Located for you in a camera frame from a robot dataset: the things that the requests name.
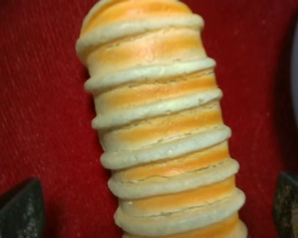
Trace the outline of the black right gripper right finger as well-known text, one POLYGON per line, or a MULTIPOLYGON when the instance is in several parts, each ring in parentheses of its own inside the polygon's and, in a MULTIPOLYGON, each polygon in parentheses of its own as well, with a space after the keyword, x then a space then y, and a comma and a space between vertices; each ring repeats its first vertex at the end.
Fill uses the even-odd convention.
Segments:
POLYGON ((279 174, 272 214, 279 237, 298 238, 298 175, 279 174))

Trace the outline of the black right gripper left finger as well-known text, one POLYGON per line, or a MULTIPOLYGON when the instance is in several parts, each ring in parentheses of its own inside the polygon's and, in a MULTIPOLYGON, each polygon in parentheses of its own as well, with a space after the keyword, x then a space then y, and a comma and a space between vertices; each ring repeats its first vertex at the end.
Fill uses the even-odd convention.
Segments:
POLYGON ((41 238, 45 205, 38 178, 28 178, 0 196, 0 238, 41 238))

